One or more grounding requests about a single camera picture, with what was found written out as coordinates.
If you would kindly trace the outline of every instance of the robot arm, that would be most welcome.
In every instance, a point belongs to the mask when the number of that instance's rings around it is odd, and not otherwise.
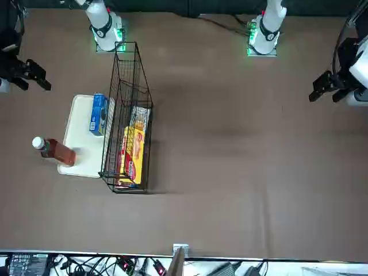
[[[259,15],[253,20],[256,26],[249,45],[253,47],[256,53],[267,55],[276,47],[286,11],[286,8],[281,6],[281,0],[267,0],[264,15]]]
[[[340,39],[346,27],[355,25],[357,38],[348,37],[340,45]],[[340,70],[335,70],[336,55],[339,57]],[[348,96],[350,105],[361,105],[361,97],[368,87],[368,0],[362,0],[348,17],[336,43],[333,53],[333,72],[326,71],[313,82],[313,92],[309,101],[317,101],[324,93],[336,91],[334,102]]]
[[[97,44],[104,51],[114,50],[123,41],[121,17],[109,12],[103,0],[75,1],[85,10]]]

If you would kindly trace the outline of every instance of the plastic bottle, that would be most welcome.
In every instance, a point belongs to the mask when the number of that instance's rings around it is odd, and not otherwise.
[[[55,139],[35,137],[32,141],[32,145],[35,149],[40,151],[43,158],[54,158],[57,162],[70,167],[75,163],[75,151],[69,149]]]

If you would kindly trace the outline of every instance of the white tray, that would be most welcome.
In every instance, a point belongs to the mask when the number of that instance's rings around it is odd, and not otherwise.
[[[110,114],[108,114],[108,117],[112,116],[115,106],[113,101],[111,103],[112,108],[109,109]],[[89,131],[92,105],[93,96],[76,95],[73,99],[63,144],[75,151],[76,159],[72,167],[59,164],[57,170],[60,174],[99,177],[98,172],[101,171],[104,137],[93,135]],[[111,125],[107,125],[106,131],[109,133],[110,130]]]

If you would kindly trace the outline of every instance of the green led light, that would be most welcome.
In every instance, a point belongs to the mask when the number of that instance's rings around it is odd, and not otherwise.
[[[122,39],[122,31],[121,30],[117,30],[117,36],[119,37],[119,39]]]

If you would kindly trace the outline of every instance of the brown table surface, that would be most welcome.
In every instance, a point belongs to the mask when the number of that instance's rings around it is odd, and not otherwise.
[[[74,95],[108,90],[113,55],[94,52],[83,11],[31,10],[21,58],[46,69],[52,91],[0,95],[0,248],[170,254],[188,243],[196,256],[368,260],[368,109],[308,102],[344,18],[288,17],[272,59],[246,58],[243,37],[206,21],[122,17],[156,107],[160,193],[115,195],[32,148],[35,136],[63,140]]]

